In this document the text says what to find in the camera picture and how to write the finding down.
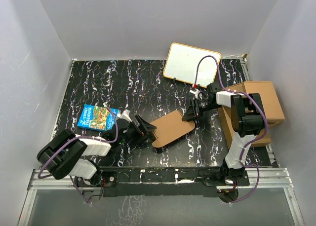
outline open cardboard box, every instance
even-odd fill
[[[227,88],[246,93],[259,93],[269,128],[284,121],[284,114],[271,81],[245,81]],[[224,107],[224,109],[231,118],[231,109],[228,107]]]
[[[231,147],[233,136],[234,136],[234,130],[232,126],[231,118],[229,117],[228,113],[224,108],[218,109],[219,117],[221,119],[223,132],[225,135],[225,139],[227,142],[228,149]],[[258,136],[261,136],[263,134],[264,130],[261,130],[260,134]],[[262,147],[266,146],[271,143],[270,135],[267,133],[262,139],[254,142],[251,144],[251,147]]]

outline marble pattern tabletop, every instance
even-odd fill
[[[135,120],[154,121],[174,110],[186,111],[191,85],[162,75],[165,60],[76,61],[73,62],[66,93],[54,133],[68,128],[80,135],[99,132],[77,128],[84,104],[129,109]],[[245,80],[239,59],[222,59],[222,81],[230,86]],[[228,153],[217,110],[208,111],[196,121],[191,133],[156,153],[151,141],[141,145],[123,143],[106,157],[92,156],[102,167],[208,167],[220,166]],[[246,163],[270,166],[265,147],[250,148]]]

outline book cover illustration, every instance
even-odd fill
[[[111,109],[111,111],[116,117],[120,113],[118,109]],[[113,125],[114,119],[107,108],[85,104],[77,126],[90,130],[106,131],[111,130]]]

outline white wall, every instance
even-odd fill
[[[316,0],[278,0],[248,55],[250,77],[272,80],[286,121],[271,129],[303,218],[316,214]]]
[[[16,225],[71,59],[39,0],[0,0],[0,225]]]
[[[171,43],[248,53],[277,0],[41,0],[72,58],[165,59]]]

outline book cover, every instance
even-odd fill
[[[120,114],[118,109],[111,109],[117,117]],[[111,130],[114,125],[114,119],[105,107],[85,104],[81,117],[77,124],[78,127],[90,130],[106,131]]]

